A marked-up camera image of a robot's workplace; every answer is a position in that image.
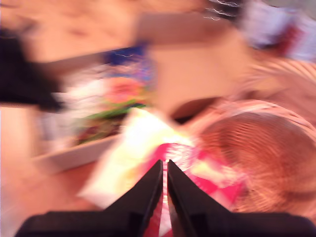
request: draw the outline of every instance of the black object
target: black object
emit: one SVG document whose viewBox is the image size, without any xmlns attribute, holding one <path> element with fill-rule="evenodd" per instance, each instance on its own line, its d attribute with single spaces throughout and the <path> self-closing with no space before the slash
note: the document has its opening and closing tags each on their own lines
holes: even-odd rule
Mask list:
<svg viewBox="0 0 316 237">
<path fill-rule="evenodd" d="M 140 237 L 162 191 L 162 161 L 104 211 L 49 212 L 26 220 L 16 237 Z M 306 218 L 286 213 L 231 213 L 173 162 L 168 191 L 188 237 L 314 237 Z"/>
<path fill-rule="evenodd" d="M 203 192 L 173 162 L 168 191 L 188 237 L 315 237 L 304 217 L 286 213 L 231 213 Z"/>
<path fill-rule="evenodd" d="M 141 237 L 161 191 L 159 160 L 131 190 L 104 211 L 33 216 L 24 222 L 16 237 Z"/>
<path fill-rule="evenodd" d="M 0 50 L 0 102 L 37 104 L 52 112 L 62 107 L 51 95 L 53 84 L 27 62 L 15 33 L 1 29 Z"/>
</svg>

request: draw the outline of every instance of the snack bag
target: snack bag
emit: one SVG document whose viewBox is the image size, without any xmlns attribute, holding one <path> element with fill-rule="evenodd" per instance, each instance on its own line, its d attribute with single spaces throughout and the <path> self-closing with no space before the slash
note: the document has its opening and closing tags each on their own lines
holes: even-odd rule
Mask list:
<svg viewBox="0 0 316 237">
<path fill-rule="evenodd" d="M 65 127 L 76 144 L 119 132 L 131 107 L 150 104 L 152 67 L 143 45 L 104 53 L 107 64 L 94 65 L 65 78 L 58 96 Z"/>
<path fill-rule="evenodd" d="M 149 170 L 157 160 L 163 161 L 162 200 L 151 217 L 145 237 L 173 236 L 168 207 L 167 167 L 169 160 L 175 164 L 204 192 L 228 210 L 232 210 L 236 197 L 243 186 L 245 175 L 238 173 L 206 152 L 182 144 L 160 145 L 151 160 L 144 166 Z"/>
</svg>

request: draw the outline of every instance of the pink package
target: pink package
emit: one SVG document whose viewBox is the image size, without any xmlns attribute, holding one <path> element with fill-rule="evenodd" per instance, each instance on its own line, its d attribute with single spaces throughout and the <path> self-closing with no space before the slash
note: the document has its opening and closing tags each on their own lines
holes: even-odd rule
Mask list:
<svg viewBox="0 0 316 237">
<path fill-rule="evenodd" d="M 198 148 L 181 144 L 160 145 L 145 165 L 148 171 L 157 160 L 163 161 L 162 196 L 154 210 L 145 237 L 172 237 L 167 196 L 167 163 L 171 159 L 204 192 L 230 210 L 243 186 L 244 174 Z"/>
</svg>

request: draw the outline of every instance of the wicker basket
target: wicker basket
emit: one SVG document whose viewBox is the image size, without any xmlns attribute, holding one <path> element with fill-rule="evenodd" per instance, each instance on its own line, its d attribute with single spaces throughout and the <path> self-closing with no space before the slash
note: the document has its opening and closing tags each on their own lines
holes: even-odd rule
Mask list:
<svg viewBox="0 0 316 237">
<path fill-rule="evenodd" d="M 226 101 L 186 129 L 198 146 L 248 174 L 236 211 L 316 218 L 316 129 L 301 116 L 265 101 Z"/>
</svg>

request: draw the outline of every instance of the white package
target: white package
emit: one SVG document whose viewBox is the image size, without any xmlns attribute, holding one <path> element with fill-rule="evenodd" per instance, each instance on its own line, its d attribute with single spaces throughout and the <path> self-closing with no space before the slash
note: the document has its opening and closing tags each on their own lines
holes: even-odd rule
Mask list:
<svg viewBox="0 0 316 237">
<path fill-rule="evenodd" d="M 138 182 L 144 175 L 138 172 L 138 167 L 148 161 L 159 145 L 192 145 L 186 136 L 146 110 L 132 108 L 123 126 L 120 138 L 101 155 L 97 167 L 79 193 L 80 197 L 101 208 L 111 205 Z"/>
</svg>

